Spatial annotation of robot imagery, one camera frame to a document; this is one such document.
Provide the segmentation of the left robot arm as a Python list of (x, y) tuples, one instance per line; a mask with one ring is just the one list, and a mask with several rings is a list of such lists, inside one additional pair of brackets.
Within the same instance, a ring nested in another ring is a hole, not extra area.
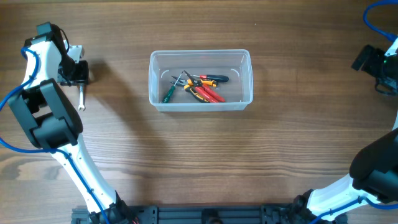
[(84, 48), (71, 45), (59, 26), (37, 26), (37, 36), (21, 49), (27, 60), (24, 81), (2, 100), (35, 149), (49, 153), (66, 170), (85, 199), (88, 223), (137, 223), (117, 191), (100, 174), (83, 140), (78, 114), (85, 110), (89, 81)]

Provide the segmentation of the red handled snips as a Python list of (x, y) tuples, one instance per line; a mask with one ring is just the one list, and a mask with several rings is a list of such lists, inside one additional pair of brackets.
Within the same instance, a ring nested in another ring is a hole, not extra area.
[(183, 71), (191, 81), (190, 84), (184, 86), (184, 90), (191, 94), (195, 99), (201, 103), (225, 103), (226, 100), (217, 92), (212, 90), (207, 84), (203, 83), (202, 80), (195, 79), (185, 70)]

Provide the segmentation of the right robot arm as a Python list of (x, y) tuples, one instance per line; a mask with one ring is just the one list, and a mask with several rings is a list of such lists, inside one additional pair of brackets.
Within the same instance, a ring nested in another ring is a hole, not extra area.
[[(397, 43), (387, 51), (367, 45), (352, 68), (362, 70), (397, 95)], [(360, 150), (349, 173), (331, 185), (299, 195), (288, 214), (290, 223), (344, 223), (345, 213), (363, 205), (397, 208), (397, 127)]]

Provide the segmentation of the green handled screwdriver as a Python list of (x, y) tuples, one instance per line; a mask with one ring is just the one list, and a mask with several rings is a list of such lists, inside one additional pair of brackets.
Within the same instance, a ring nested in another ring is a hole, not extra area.
[(182, 76), (183, 72), (178, 76), (178, 78), (176, 79), (176, 81), (174, 82), (174, 84), (170, 87), (169, 91), (165, 94), (165, 96), (163, 97), (163, 100), (161, 101), (161, 103), (168, 103), (176, 89), (176, 85), (179, 82), (181, 76)]

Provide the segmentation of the orange black pliers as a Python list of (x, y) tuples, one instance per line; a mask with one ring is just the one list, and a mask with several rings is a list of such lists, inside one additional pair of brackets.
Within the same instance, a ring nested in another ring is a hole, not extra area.
[(212, 89), (205, 84), (197, 85), (191, 81), (191, 79), (183, 80), (180, 79), (177, 83), (178, 86), (182, 86), (186, 92), (191, 94), (200, 103), (219, 103), (216, 99)]

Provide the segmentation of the silver combination wrench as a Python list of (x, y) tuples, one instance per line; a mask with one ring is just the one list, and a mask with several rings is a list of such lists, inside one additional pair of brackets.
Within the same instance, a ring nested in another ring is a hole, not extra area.
[(85, 84), (84, 83), (80, 84), (79, 91), (80, 91), (80, 97), (79, 97), (78, 110), (84, 111), (86, 109), (86, 107), (85, 107)]

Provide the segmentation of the red black screwdriver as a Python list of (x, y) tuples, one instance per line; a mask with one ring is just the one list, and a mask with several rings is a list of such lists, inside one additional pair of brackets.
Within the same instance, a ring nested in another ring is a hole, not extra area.
[(195, 75), (195, 77), (199, 77), (202, 80), (209, 79), (209, 80), (214, 80), (214, 81), (221, 82), (221, 83), (226, 83), (229, 81), (229, 77), (227, 77), (225, 75)]

